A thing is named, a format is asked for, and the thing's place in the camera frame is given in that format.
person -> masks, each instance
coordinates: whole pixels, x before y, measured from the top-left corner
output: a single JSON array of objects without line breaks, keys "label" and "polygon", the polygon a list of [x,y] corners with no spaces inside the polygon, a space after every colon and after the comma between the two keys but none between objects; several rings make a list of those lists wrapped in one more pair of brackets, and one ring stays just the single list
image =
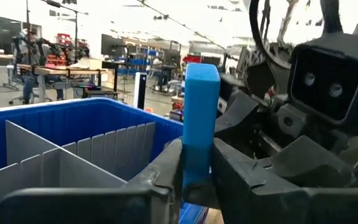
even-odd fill
[{"label": "person", "polygon": [[162,58],[158,56],[153,61],[153,69],[155,70],[153,75],[158,78],[157,86],[159,88],[163,86],[168,79],[168,75],[162,72],[161,67],[162,67]]},{"label": "person", "polygon": [[[38,65],[39,60],[41,57],[38,45],[35,44],[37,41],[37,36],[35,33],[30,33],[30,45],[31,45],[31,64],[32,65]],[[28,46],[25,42],[23,42],[20,46],[20,51],[23,54],[22,63],[29,64],[29,57],[28,57]],[[43,45],[42,50],[44,51],[44,55],[47,57],[47,55],[50,53],[50,48],[48,45]],[[32,89],[34,87],[34,84],[36,83],[36,79],[32,74],[27,74],[23,76],[23,104],[29,104],[30,102],[30,96],[32,93]],[[51,84],[51,82],[62,82],[62,79],[59,76],[55,75],[46,75],[45,76],[45,83]],[[57,94],[57,100],[62,100],[64,98],[64,93],[62,89],[56,90]]]}]

factory floor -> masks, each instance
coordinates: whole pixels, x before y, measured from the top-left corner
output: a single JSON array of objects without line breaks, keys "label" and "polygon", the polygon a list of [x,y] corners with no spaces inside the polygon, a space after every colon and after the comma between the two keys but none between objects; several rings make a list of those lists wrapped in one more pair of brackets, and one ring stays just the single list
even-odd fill
[{"label": "factory floor", "polygon": [[[0,108],[11,106],[9,105],[9,101],[12,98],[18,97],[22,95],[22,86],[18,85],[17,87],[20,89],[12,90],[6,87],[3,87],[3,83],[7,83],[7,71],[5,67],[0,67]],[[133,100],[133,92],[134,92],[134,79],[132,77],[129,77],[128,80],[123,80],[122,77],[119,79],[118,83],[118,90],[121,90],[121,93],[119,94],[119,99],[124,100],[125,103],[128,105],[132,105]],[[149,108],[152,110],[153,113],[158,114],[160,116],[165,116],[167,113],[170,112],[172,108],[172,102],[171,97],[166,96],[162,93],[152,93],[152,90],[149,88],[154,84],[153,80],[150,80],[147,82],[147,89],[146,89],[146,96],[145,96],[145,108]],[[112,88],[112,83],[104,82],[103,86],[106,86],[108,88]],[[55,90],[47,90],[46,91],[47,97],[51,99],[56,99],[56,91]],[[66,99],[72,99],[73,98],[73,90],[67,89],[65,91],[65,97]],[[21,101],[14,101],[15,105],[21,105]],[[222,224],[222,215],[219,210],[210,209],[208,212],[208,216],[206,218],[205,224]]]}]

blue foam block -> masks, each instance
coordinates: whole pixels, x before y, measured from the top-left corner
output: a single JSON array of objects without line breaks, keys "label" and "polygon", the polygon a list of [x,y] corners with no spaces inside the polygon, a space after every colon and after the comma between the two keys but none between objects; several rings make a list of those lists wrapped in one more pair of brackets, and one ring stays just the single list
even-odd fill
[{"label": "blue foam block", "polygon": [[214,65],[191,63],[186,74],[183,186],[209,177],[220,78]]}]

camera lens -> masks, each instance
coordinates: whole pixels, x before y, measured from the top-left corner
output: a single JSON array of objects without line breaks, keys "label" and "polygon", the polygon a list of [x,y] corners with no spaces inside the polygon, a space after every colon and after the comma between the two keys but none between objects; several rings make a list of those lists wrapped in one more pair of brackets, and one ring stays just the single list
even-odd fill
[{"label": "camera lens", "polygon": [[332,97],[339,97],[343,92],[342,85],[339,83],[333,83],[329,88],[329,95]]},{"label": "camera lens", "polygon": [[314,84],[314,80],[315,80],[315,79],[316,79],[316,77],[314,76],[314,74],[308,72],[308,73],[306,74],[306,76],[305,76],[305,84],[306,84],[307,86],[311,86],[311,85]]}]

blue plastic bin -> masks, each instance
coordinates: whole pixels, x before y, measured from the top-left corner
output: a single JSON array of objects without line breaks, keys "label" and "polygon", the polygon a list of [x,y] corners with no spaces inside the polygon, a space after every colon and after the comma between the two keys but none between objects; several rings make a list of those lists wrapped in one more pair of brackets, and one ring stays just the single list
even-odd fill
[{"label": "blue plastic bin", "polygon": [[[149,161],[164,145],[181,136],[181,123],[107,98],[68,100],[0,110],[0,169],[7,165],[5,120],[22,126],[59,146],[139,124],[155,122],[154,145]],[[207,208],[184,204],[180,223],[202,223]]]}]

